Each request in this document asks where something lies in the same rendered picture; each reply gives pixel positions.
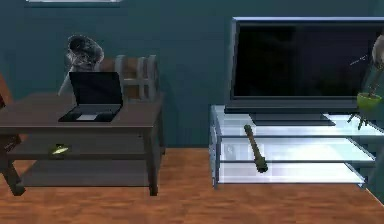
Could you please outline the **dark green baseball bat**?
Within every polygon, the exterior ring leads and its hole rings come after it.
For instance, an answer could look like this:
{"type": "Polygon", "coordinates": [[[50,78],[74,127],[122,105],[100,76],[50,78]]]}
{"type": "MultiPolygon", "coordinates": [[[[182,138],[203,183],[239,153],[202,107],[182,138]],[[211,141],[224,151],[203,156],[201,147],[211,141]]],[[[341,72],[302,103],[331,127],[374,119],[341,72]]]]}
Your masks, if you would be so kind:
{"type": "Polygon", "coordinates": [[[250,142],[253,155],[254,155],[254,163],[256,165],[256,169],[259,173],[265,173],[268,171],[268,166],[265,158],[261,155],[258,145],[255,141],[254,134],[250,125],[246,124],[244,126],[245,134],[250,142]]]}

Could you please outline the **house plant in green pot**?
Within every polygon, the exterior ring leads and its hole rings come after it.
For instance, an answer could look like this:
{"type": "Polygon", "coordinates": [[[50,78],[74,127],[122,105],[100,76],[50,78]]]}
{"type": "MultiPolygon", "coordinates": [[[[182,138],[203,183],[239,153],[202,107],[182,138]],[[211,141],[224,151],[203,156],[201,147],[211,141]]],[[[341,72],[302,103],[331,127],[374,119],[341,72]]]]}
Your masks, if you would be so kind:
{"type": "Polygon", "coordinates": [[[381,101],[382,97],[376,94],[376,90],[379,87],[379,80],[384,73],[384,34],[381,34],[376,39],[372,52],[372,65],[375,68],[375,74],[373,80],[369,84],[367,92],[357,94],[357,107],[358,112],[352,113],[347,122],[350,122],[354,117],[359,116],[359,124],[357,129],[360,130],[362,125],[368,125],[368,119],[364,116],[364,113],[374,109],[381,101]]]}

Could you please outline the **glass television stand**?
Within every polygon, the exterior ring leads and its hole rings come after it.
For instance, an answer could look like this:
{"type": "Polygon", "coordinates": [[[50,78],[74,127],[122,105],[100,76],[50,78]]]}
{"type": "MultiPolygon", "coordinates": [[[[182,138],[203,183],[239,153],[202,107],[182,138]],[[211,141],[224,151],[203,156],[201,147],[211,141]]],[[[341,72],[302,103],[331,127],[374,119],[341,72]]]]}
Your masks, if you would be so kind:
{"type": "Polygon", "coordinates": [[[257,126],[247,114],[210,109],[212,184],[368,184],[384,161],[384,130],[330,115],[329,126],[257,126]],[[244,126],[251,126],[268,171],[259,173],[244,126]]]}

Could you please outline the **brown wooden crate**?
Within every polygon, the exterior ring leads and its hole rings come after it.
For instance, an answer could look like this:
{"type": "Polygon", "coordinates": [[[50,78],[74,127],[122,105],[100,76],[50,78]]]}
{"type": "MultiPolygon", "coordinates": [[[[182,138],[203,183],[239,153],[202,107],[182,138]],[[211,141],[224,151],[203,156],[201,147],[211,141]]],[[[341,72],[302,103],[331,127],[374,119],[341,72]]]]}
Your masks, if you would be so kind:
{"type": "Polygon", "coordinates": [[[159,90],[158,62],[156,55],[127,57],[118,55],[105,58],[96,66],[97,71],[117,72],[121,89],[128,101],[153,101],[159,90]]]}

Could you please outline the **dark brown low table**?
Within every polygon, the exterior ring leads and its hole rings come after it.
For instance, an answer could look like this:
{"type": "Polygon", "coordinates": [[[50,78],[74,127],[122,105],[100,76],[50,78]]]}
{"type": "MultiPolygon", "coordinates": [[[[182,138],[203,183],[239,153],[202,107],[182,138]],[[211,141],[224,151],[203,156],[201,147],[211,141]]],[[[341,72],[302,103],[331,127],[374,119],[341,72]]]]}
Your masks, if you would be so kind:
{"type": "Polygon", "coordinates": [[[147,187],[158,193],[162,98],[127,103],[111,122],[59,122],[70,95],[31,94],[0,111],[0,134],[19,134],[8,153],[27,187],[147,187]],[[70,149],[50,155],[56,144],[70,149]]]}

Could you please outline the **large black television set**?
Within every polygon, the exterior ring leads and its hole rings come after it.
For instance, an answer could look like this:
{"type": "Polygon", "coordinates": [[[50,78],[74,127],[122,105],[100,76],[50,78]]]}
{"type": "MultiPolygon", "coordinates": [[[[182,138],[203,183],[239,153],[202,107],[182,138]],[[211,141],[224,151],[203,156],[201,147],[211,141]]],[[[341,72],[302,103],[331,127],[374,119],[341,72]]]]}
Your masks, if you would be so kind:
{"type": "Polygon", "coordinates": [[[358,112],[383,17],[234,17],[228,114],[261,125],[320,125],[358,112]]]}

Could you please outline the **small yellow-green flat object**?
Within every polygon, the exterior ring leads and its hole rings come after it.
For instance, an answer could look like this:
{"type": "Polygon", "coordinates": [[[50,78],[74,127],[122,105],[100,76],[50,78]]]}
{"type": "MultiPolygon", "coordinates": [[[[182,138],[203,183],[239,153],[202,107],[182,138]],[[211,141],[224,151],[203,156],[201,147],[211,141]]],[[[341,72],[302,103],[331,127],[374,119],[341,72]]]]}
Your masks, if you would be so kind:
{"type": "Polygon", "coordinates": [[[68,145],[56,144],[53,148],[50,149],[50,155],[60,155],[67,152],[70,149],[68,145]]]}

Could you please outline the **black open laptop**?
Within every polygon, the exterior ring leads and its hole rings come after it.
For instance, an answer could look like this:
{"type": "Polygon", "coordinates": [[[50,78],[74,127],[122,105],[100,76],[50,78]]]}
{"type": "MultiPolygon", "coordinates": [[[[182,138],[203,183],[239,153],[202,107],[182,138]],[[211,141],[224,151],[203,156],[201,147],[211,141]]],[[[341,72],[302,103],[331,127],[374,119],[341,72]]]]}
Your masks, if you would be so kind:
{"type": "Polygon", "coordinates": [[[70,72],[76,106],[59,122],[111,122],[123,106],[117,72],[70,72]]]}

